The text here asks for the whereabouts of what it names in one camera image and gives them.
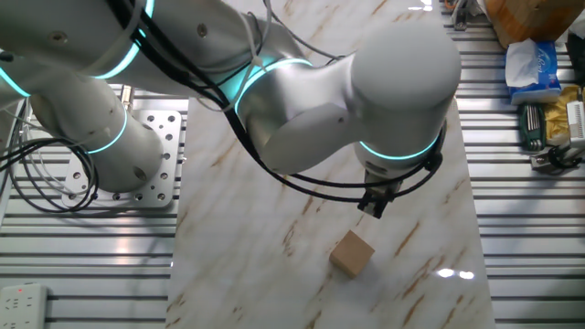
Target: robotic arm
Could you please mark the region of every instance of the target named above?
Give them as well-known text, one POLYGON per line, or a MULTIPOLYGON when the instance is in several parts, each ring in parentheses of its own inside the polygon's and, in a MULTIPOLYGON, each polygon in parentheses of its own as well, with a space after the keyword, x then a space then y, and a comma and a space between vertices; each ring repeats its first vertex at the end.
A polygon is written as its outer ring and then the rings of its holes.
MULTIPOLYGON (((33 95, 36 116, 55 134, 84 141, 91 132, 107 132, 85 144, 99 150, 113 141, 92 155, 106 182, 103 189, 136 188, 144 182, 140 175, 156 172, 160 158, 156 147, 141 148, 156 144, 153 134, 125 114, 104 79, 200 97, 201 90, 177 82, 185 77, 161 67, 148 39, 156 39, 171 64, 182 68, 184 61, 172 56, 176 48, 234 102, 227 112, 237 118, 232 127, 243 128, 235 128, 237 136, 273 174, 302 172, 352 143, 367 173, 360 208, 374 196, 384 199, 372 210, 376 217, 399 190, 399 181, 389 180, 428 163, 441 149, 461 61, 454 43, 435 25, 391 24, 369 36, 356 53, 317 68, 283 26, 244 16, 249 26, 257 25, 252 33, 263 64, 245 79, 250 43, 236 10, 218 0, 134 2, 0 3, 0 48, 9 52, 3 56, 7 61, 0 61, 0 108, 33 95), (122 4, 126 15, 114 10, 114 3, 122 4), (145 24, 149 20, 154 26, 145 24), (157 38, 159 32, 168 47, 157 38), (115 139, 118 132, 123 138, 115 139), (128 152, 133 148, 137 154, 128 152), (120 156, 127 161, 114 161, 120 156), (138 179, 120 178, 128 173, 138 179)), ((187 80, 207 83, 193 75, 187 80)), ((217 90, 207 90, 218 96, 217 90)))

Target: marble surface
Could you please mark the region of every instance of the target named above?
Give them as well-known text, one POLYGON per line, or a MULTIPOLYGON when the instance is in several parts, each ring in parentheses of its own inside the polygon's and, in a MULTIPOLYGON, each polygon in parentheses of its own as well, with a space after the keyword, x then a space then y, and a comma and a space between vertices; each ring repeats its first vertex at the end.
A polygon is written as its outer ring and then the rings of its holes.
MULTIPOLYGON (((376 25, 437 14, 407 9, 424 3, 289 0, 273 6, 302 37, 345 53, 376 25)), ((256 2, 233 4, 261 14, 256 2)), ((191 101, 188 117, 167 328, 495 328, 454 106, 438 174, 388 205, 382 219, 275 181, 239 145, 223 115, 191 101), (328 261, 349 229, 376 250, 354 280, 328 261)), ((360 182, 364 169, 348 146, 306 174, 360 182)))

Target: cardboard cube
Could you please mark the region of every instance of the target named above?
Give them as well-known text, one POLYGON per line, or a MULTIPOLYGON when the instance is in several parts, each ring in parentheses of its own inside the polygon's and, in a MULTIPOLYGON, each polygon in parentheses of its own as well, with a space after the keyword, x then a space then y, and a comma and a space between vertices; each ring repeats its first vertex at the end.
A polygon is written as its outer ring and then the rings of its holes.
POLYGON ((331 252, 329 260, 354 279, 373 254, 374 249, 350 230, 331 252))

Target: power strip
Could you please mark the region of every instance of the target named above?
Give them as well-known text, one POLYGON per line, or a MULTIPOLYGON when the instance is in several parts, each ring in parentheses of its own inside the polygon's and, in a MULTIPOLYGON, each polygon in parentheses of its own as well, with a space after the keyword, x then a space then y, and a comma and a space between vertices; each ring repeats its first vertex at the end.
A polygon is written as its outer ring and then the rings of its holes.
POLYGON ((0 291, 1 329, 43 329, 47 288, 30 283, 0 291))

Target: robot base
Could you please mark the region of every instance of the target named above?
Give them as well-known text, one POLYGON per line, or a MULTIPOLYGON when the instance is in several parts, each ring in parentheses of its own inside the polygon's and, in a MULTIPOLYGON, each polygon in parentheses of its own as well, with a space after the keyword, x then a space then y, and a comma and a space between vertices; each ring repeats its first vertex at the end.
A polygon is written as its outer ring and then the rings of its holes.
MULTIPOLYGON (((181 114, 178 111, 133 111, 134 118, 158 134, 163 143, 163 157, 160 168, 142 187, 129 193, 112 193, 98 189, 97 198, 88 209, 149 209, 167 207, 173 200, 175 175, 181 133, 181 114)), ((71 156, 65 185, 72 191, 81 191, 88 184, 80 160, 71 156)), ((63 196, 66 206, 74 206, 82 196, 63 196)))

